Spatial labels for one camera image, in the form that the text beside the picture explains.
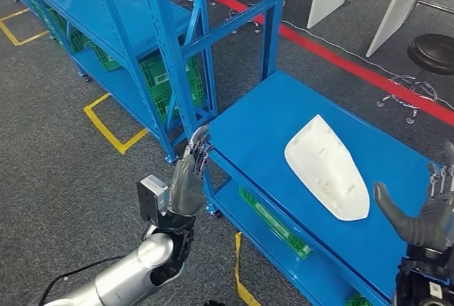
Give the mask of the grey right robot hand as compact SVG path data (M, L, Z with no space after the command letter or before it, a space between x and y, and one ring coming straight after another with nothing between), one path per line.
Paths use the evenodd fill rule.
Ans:
M453 144L446 141L442 149L440 169L429 164L427 199L416 217L394 204L384 183L374 183L374 200L400 239L439 252L453 245Z

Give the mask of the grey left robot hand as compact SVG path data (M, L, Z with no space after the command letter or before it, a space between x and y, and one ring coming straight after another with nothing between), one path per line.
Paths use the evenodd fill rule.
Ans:
M177 160L170 184L167 209L175 214L192 216L204 204L204 173L213 149L207 124L198 128L189 139L182 158Z

